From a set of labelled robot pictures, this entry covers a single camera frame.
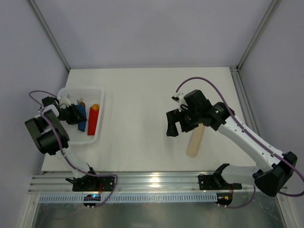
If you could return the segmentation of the blue paper napkin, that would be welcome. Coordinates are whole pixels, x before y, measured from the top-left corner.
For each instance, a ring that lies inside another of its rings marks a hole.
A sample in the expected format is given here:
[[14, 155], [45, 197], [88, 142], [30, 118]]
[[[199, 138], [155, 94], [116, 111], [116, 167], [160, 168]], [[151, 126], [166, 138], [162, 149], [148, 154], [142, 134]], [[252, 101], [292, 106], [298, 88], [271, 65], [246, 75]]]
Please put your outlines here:
[[84, 102], [79, 102], [76, 105], [78, 112], [80, 113], [80, 120], [78, 121], [78, 130], [81, 132], [85, 132], [86, 130], [86, 106]]

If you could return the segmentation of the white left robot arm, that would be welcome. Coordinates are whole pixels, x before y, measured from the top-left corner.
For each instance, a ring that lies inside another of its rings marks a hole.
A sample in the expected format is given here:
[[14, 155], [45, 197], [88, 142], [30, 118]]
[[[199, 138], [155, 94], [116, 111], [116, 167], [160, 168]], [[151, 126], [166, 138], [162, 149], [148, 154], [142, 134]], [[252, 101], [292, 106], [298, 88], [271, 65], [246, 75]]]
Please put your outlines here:
[[58, 98], [47, 96], [42, 99], [38, 116], [27, 120], [25, 126], [42, 154], [55, 156], [71, 168], [74, 177], [66, 178], [66, 181], [73, 185], [73, 191], [96, 191], [100, 178], [96, 176], [95, 170], [72, 150], [69, 145], [70, 137], [61, 124], [62, 121], [75, 125], [86, 122], [86, 116], [76, 105], [61, 108]]

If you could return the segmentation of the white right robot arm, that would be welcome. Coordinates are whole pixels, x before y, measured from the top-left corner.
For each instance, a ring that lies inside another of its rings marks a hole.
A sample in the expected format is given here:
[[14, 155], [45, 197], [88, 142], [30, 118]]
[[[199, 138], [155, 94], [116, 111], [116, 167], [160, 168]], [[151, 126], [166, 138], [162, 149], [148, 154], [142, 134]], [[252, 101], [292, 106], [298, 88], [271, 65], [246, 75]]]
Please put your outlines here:
[[297, 156], [292, 152], [283, 153], [261, 139], [224, 102], [212, 105], [197, 89], [186, 95], [175, 93], [172, 100], [178, 103], [178, 108], [166, 113], [168, 137], [179, 135], [176, 123], [186, 133], [202, 124], [229, 138], [256, 163], [255, 166], [222, 164], [212, 175], [217, 187], [253, 185], [274, 197], [293, 175]]

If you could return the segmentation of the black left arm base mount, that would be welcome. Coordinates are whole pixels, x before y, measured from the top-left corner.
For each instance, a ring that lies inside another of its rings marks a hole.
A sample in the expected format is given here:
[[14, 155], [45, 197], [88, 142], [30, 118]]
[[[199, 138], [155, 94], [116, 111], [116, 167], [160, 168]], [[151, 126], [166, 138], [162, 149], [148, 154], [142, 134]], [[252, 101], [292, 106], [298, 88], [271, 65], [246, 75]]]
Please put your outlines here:
[[114, 188], [114, 176], [105, 176], [105, 177], [92, 177], [92, 176], [83, 176], [82, 178], [66, 178], [67, 182], [73, 185], [72, 191], [74, 192], [83, 192], [83, 191], [112, 191]]

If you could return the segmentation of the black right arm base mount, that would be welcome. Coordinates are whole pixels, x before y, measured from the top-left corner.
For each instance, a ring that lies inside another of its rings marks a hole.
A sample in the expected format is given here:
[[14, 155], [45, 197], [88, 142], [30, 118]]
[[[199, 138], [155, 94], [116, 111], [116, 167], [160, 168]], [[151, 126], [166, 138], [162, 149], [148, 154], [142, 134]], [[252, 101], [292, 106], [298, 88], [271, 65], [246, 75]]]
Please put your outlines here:
[[221, 176], [217, 175], [204, 175], [198, 176], [200, 190], [241, 190], [242, 184], [227, 183]]

